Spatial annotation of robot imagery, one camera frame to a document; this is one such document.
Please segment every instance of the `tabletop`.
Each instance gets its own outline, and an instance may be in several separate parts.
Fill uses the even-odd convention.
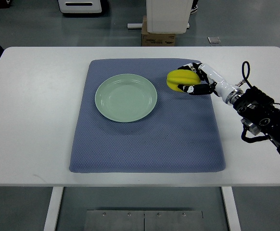
[[[0,59],[0,186],[276,186],[280,155],[270,141],[241,140],[241,117],[212,94],[226,168],[212,173],[72,173],[74,132],[91,61],[184,58],[230,84],[249,81],[280,103],[277,47],[11,47]]]

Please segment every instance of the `green plate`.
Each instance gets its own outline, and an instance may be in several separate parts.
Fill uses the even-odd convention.
[[[155,107],[157,92],[146,78],[121,74],[104,81],[95,93],[95,104],[106,118],[128,123],[147,116]]]

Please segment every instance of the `yellow fruit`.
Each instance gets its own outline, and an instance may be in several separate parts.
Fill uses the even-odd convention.
[[[167,75],[167,85],[172,90],[183,92],[178,88],[179,84],[183,84],[186,86],[192,86],[200,84],[201,80],[199,76],[190,70],[174,70],[169,72]]]

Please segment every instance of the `robotic hand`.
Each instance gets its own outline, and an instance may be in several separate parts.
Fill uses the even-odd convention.
[[[248,74],[245,76],[244,67],[248,66]],[[255,86],[251,86],[247,78],[250,74],[248,62],[242,64],[242,74],[244,80],[237,85],[231,85],[221,77],[214,69],[207,64],[187,64],[178,69],[191,70],[195,72],[201,81],[206,83],[193,86],[178,85],[178,88],[190,95],[203,95],[215,93],[221,97],[223,102],[233,105],[233,108],[243,117],[242,140],[248,143],[270,140],[280,154],[280,103],[275,103],[274,99],[267,96]],[[247,83],[250,87],[243,93],[240,86]],[[260,132],[264,136],[247,138],[246,133],[250,131],[253,135]]]

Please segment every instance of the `textured fabric mat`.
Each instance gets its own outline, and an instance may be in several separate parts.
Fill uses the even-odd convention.
[[[71,153],[70,171],[216,172],[225,160],[210,95],[171,90],[166,76],[187,59],[94,60],[84,87]],[[150,80],[157,91],[155,108],[145,118],[117,123],[96,108],[100,84],[118,74]]]

